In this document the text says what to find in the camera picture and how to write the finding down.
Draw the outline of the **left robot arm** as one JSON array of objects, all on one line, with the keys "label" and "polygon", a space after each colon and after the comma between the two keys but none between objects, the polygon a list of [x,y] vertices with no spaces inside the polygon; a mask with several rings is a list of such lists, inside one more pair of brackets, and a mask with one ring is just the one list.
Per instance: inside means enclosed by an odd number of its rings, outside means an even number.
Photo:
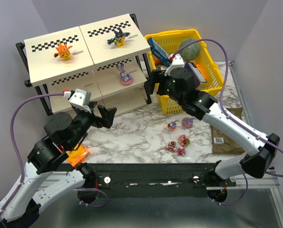
[{"label": "left robot arm", "polygon": [[66,112],[52,115],[44,126],[46,136],[38,141],[27,157],[23,174],[8,194],[0,200],[0,228],[28,228],[52,202],[76,188],[95,187],[96,172],[85,162],[53,185],[39,190],[42,183],[69,157],[69,151],[82,146],[90,127],[110,128],[117,111],[91,102],[89,109],[98,107],[100,116],[92,110],[77,108],[75,117]]}]

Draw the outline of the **purple bunny donut toy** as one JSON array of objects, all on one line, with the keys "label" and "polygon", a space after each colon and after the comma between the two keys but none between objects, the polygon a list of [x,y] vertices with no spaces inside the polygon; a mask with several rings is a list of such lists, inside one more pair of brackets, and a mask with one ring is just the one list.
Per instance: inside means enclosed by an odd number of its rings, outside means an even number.
[{"label": "purple bunny donut toy", "polygon": [[132,84],[134,82],[132,76],[124,69],[124,64],[121,63],[120,65],[117,64],[116,68],[120,71],[120,82],[125,85],[128,86],[130,84]]}]

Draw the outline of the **black yellow bat toy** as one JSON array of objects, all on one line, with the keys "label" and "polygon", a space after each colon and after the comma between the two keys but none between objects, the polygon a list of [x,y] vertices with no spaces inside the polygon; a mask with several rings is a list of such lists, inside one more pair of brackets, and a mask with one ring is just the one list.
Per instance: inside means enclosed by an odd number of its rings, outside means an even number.
[{"label": "black yellow bat toy", "polygon": [[121,28],[118,31],[114,30],[115,36],[107,40],[107,44],[115,44],[118,48],[125,44],[125,38],[131,35],[130,32],[123,32]]}]

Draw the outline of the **orange dragon toy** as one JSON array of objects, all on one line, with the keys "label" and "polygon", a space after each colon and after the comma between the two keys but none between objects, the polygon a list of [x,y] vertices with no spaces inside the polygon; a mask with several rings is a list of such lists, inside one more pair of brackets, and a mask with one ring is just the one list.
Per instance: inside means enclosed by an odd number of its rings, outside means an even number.
[{"label": "orange dragon toy", "polygon": [[72,48],[72,46],[67,46],[67,44],[61,44],[58,43],[58,46],[56,47],[57,53],[54,54],[54,58],[59,57],[61,60],[68,60],[71,59],[71,53],[69,49]]}]

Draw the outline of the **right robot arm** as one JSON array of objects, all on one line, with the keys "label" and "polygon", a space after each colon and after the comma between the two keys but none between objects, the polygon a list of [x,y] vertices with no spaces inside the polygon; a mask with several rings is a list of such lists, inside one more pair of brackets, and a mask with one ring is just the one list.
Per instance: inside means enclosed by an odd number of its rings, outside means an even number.
[{"label": "right robot arm", "polygon": [[231,112],[223,111],[216,98],[196,89],[194,77],[185,68],[175,68],[168,76],[164,71],[153,70],[145,82],[146,91],[152,94],[156,84],[159,84],[158,95],[168,95],[187,114],[222,131],[243,148],[244,154],[240,157],[216,162],[209,178],[222,181],[241,174],[258,179],[264,176],[275,157],[274,146],[279,143],[279,136],[266,135]]}]

